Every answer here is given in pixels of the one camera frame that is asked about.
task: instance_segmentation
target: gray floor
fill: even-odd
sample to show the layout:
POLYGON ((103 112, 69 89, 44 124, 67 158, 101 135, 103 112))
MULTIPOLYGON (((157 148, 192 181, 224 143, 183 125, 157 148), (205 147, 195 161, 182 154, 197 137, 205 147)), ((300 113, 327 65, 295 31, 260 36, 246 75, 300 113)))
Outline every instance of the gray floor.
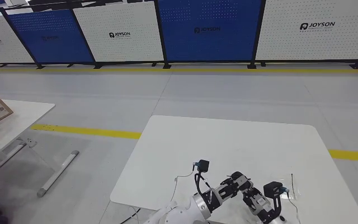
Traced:
MULTIPOLYGON (((275 68, 350 69, 333 64, 266 67, 275 68)), ((56 104, 41 124, 141 132, 153 114, 310 124, 327 148, 358 151, 358 74, 46 69, 0 72, 0 98, 56 104)), ((0 169, 0 205, 12 223, 110 224, 133 213, 111 203, 109 196, 136 140, 33 130, 28 134, 38 141, 34 151, 24 148, 0 169), (37 190, 72 150, 80 155, 48 194, 37 198, 37 190), (37 153, 53 161, 45 162, 37 153)), ((358 161, 335 162, 358 201, 358 161)), ((139 219, 150 213, 140 211, 139 219)))

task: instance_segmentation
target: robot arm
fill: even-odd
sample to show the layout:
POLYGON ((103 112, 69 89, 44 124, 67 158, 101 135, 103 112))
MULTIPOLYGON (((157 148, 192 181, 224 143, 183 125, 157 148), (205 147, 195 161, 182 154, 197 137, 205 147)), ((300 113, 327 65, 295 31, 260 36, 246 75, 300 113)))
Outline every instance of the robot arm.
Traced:
POLYGON ((226 200, 233 198, 240 191, 243 194, 243 201, 248 205, 253 215, 257 216, 263 224, 280 223, 278 216, 281 212, 280 194, 285 191, 281 183, 271 182, 266 184, 263 189, 265 196, 274 200, 275 209, 262 193, 253 187, 253 183, 240 172, 234 172, 229 178, 220 183, 213 189, 201 193, 199 180, 201 172, 208 170, 209 162, 200 161, 197 163, 199 175, 196 180, 198 193, 190 198, 188 208, 177 206, 176 202, 158 210, 149 220, 143 224, 193 224, 195 221, 205 222, 212 212, 219 208, 226 200))

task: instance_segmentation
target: white table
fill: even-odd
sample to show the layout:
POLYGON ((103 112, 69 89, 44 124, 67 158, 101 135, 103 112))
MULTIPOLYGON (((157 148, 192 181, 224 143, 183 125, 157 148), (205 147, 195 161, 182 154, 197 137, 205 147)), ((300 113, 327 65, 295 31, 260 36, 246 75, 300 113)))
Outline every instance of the white table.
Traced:
MULTIPOLYGON (((210 161, 204 177, 212 187, 240 171, 261 192, 271 181, 291 188, 292 173, 297 195, 293 202, 299 207, 302 224, 356 223, 358 206, 310 125, 153 116, 112 191, 111 201, 159 209, 172 196, 174 178, 189 174, 192 163, 200 159, 210 161)), ((174 200, 187 205, 196 192, 193 176, 179 179, 174 200)), ((287 199, 281 201, 281 214, 289 223, 298 223, 295 208, 287 199)), ((255 222, 241 193, 215 210, 209 220, 255 222)))
MULTIPOLYGON (((27 144, 29 147, 35 146, 35 141, 29 138, 23 138, 25 141, 12 149, 8 154, 2 151, 20 137, 23 132, 31 127, 34 123, 51 111, 55 104, 45 104, 41 102, 27 102, 16 100, 3 100, 6 105, 13 110, 13 114, 0 121, 0 167, 7 162, 13 155, 27 144)), ((37 195, 42 197, 50 186, 55 182, 63 170, 78 154, 78 151, 73 151, 71 155, 65 160, 59 171, 57 171, 46 184, 39 190, 37 195)))

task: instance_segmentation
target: table leg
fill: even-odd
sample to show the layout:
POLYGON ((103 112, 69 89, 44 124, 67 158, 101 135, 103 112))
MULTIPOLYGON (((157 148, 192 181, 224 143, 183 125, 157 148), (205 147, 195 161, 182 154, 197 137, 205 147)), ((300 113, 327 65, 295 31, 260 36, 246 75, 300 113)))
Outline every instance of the table leg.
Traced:
POLYGON ((63 162, 61 169, 54 173, 50 179, 44 184, 44 186, 37 192, 37 196, 39 198, 42 198, 48 189, 53 185, 53 183, 56 181, 56 179, 61 175, 61 173, 66 169, 66 167, 72 162, 72 160, 78 155, 79 152, 77 150, 73 151, 63 162))
POLYGON ((13 150, 11 150, 10 153, 8 154, 5 154, 3 152, 0 152, 1 153, 1 159, 2 161, 0 161, 0 167, 2 165, 5 164, 5 162, 7 162, 13 155, 15 155, 20 149, 22 149, 24 146, 26 145, 25 142, 21 142, 18 146, 16 146, 13 150))

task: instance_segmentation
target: yellow tape stripe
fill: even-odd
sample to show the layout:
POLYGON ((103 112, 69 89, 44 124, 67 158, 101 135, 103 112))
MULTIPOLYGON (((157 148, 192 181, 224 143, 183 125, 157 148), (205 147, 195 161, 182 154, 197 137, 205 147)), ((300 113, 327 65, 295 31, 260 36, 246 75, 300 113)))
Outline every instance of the yellow tape stripe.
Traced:
POLYGON ((329 150, 329 153, 331 154, 332 158, 358 161, 358 151, 329 150))
MULTIPOLYGON (((67 127, 48 124, 35 124, 31 127, 32 130, 47 130, 50 132, 64 132, 73 134, 88 134, 92 136, 107 136, 115 138, 131 138, 139 139, 141 133, 139 132, 125 132, 121 130, 104 130, 93 128, 78 128, 67 127)), ((332 158, 339 158, 342 160, 355 160, 358 161, 358 151, 345 151, 345 150, 329 150, 332 158)))
POLYGON ((78 127, 67 127, 58 125, 47 125, 47 124, 35 124, 31 127, 32 130, 47 130, 50 132, 64 132, 73 134, 89 134, 92 136, 107 136, 115 138, 131 138, 139 139, 141 133, 138 132, 125 132, 121 130, 103 130, 93 128, 78 128, 78 127))
POLYGON ((244 73, 349 73, 357 74, 358 69, 235 69, 235 68, 43 68, 43 69, 7 69, 0 72, 244 72, 244 73))

